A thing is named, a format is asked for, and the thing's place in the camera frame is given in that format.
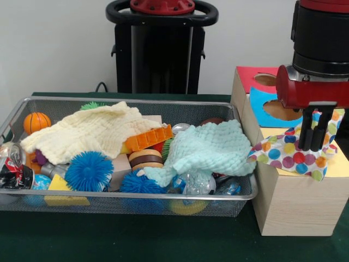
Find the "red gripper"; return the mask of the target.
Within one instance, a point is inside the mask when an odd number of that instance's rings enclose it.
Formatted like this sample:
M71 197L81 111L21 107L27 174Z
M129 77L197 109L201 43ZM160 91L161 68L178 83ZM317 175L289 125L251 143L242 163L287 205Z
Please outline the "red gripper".
M311 128L310 106L348 108L348 78L322 78L298 72L292 65L281 65L276 75L278 100L285 108L303 109L298 148L316 152L323 146L332 109L322 109L317 126Z

